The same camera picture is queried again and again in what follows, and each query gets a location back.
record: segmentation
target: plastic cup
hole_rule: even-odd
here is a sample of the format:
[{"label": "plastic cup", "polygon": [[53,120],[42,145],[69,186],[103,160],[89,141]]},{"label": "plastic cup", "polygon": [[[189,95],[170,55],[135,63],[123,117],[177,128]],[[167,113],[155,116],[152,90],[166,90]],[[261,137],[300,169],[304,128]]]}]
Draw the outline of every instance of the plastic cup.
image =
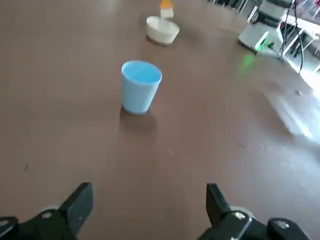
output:
[{"label": "plastic cup", "polygon": [[122,65],[122,107],[129,113],[145,114],[162,79],[155,65],[139,60],[127,61]]}]

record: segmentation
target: black cable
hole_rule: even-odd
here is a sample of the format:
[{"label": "black cable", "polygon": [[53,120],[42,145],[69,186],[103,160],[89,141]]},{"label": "black cable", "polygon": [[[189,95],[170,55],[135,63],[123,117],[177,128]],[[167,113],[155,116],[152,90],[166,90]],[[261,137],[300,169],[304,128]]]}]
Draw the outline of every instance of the black cable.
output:
[{"label": "black cable", "polygon": [[300,64],[300,70],[299,70],[299,75],[300,75],[302,67],[304,65],[304,51],[303,51],[303,46],[302,46],[301,35],[299,34],[299,30],[298,30],[298,18],[297,18],[297,5],[296,4],[294,4],[294,17],[295,17],[295,29],[298,34],[298,38],[299,38],[299,42],[300,42],[300,51],[301,51],[301,64]]},{"label": "black cable", "polygon": [[289,16],[289,11],[292,7],[292,4],[294,3],[294,0],[292,0],[290,4],[290,8],[288,9],[288,12],[286,13],[286,18],[284,22],[284,32],[283,32],[283,44],[282,44],[282,56],[284,57],[284,51],[285,51],[285,44],[287,40],[287,21],[288,21],[288,16]]}]

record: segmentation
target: brown table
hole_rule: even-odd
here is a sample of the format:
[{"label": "brown table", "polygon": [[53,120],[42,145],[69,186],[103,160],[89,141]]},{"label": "brown table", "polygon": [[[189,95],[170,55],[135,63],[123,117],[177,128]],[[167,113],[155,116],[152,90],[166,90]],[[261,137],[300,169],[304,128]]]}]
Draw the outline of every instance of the brown table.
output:
[{"label": "brown table", "polygon": [[[293,138],[265,91],[310,89],[287,65],[237,42],[246,20],[174,1],[169,47],[146,40],[150,0],[0,3],[1,215],[25,220],[92,181],[80,239],[194,240],[209,226],[205,185],[261,221],[320,238],[319,148]],[[163,73],[145,116],[121,111],[121,65]]]}]

